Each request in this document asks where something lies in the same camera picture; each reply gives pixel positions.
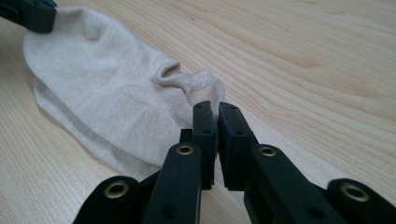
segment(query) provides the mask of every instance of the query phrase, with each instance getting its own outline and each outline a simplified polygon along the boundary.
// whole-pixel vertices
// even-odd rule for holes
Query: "black plastic part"
[[[198,223],[201,203],[201,149],[172,146],[151,193],[142,223]]]
[[[217,124],[209,101],[195,105],[192,114],[192,142],[202,150],[202,189],[211,189],[215,184]]]
[[[396,223],[395,207],[358,181],[332,180],[326,197],[348,223]]]
[[[55,7],[52,0],[0,0],[0,16],[28,30],[46,34],[52,31]]]
[[[256,145],[249,167],[274,215],[273,223],[345,223],[277,147]]]
[[[247,154],[257,144],[253,131],[238,107],[219,104],[219,157],[228,190],[243,191],[248,182]]]
[[[117,196],[127,186],[127,192],[118,198]],[[137,195],[138,183],[135,179],[127,176],[114,176],[103,181],[88,197],[78,212],[74,224],[98,223],[98,224],[123,224],[129,218]]]

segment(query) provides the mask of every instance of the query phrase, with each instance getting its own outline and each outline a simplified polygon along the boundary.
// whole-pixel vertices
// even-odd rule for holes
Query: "black metal part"
[[[358,181],[332,180],[326,197],[348,223],[396,223],[395,207]]]
[[[104,181],[75,223],[198,223],[202,183],[213,184],[217,128],[209,102],[196,105],[193,117],[160,172],[139,184],[125,176]],[[334,180],[326,190],[310,183],[279,148],[258,144],[241,111],[226,103],[219,105],[219,156],[225,185],[245,192],[252,223],[396,223],[396,208],[357,181]]]
[[[201,149],[172,146],[151,193],[142,223],[198,223],[201,203]]]
[[[28,30],[46,34],[52,31],[55,7],[52,0],[0,0],[0,16]]]
[[[248,182],[246,156],[257,144],[242,112],[235,105],[219,104],[219,157],[224,184],[228,190],[243,191]]]

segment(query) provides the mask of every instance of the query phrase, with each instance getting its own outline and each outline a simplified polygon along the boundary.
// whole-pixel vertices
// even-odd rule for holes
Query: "light wood tabletop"
[[[396,204],[395,1],[56,2],[116,18],[187,73],[211,69],[259,141],[311,182],[352,178]],[[72,223],[100,182],[125,174],[39,109],[24,34],[0,19],[0,223]],[[201,223],[249,223],[220,174]]]

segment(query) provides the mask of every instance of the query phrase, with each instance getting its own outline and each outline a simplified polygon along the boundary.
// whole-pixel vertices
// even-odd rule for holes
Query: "brass grommet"
[[[176,152],[182,156],[190,155],[193,151],[194,148],[190,146],[181,146],[176,149]]]
[[[276,155],[276,151],[270,147],[261,147],[259,148],[259,152],[266,157],[273,157]]]
[[[105,196],[109,199],[117,199],[128,192],[129,185],[124,181],[115,181],[105,189]]]
[[[353,199],[358,202],[361,202],[361,203],[365,203],[365,202],[369,201],[369,199],[370,199],[370,196],[366,191],[362,190],[359,187],[351,185],[351,184],[343,184],[341,186],[341,191],[348,198]]]

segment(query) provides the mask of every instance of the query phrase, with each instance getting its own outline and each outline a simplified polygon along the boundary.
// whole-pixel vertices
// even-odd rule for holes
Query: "cloth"
[[[57,8],[53,31],[27,32],[23,52],[37,104],[101,160],[137,179],[163,164],[192,106],[211,101],[222,82],[209,70],[180,72],[118,21],[86,7]]]

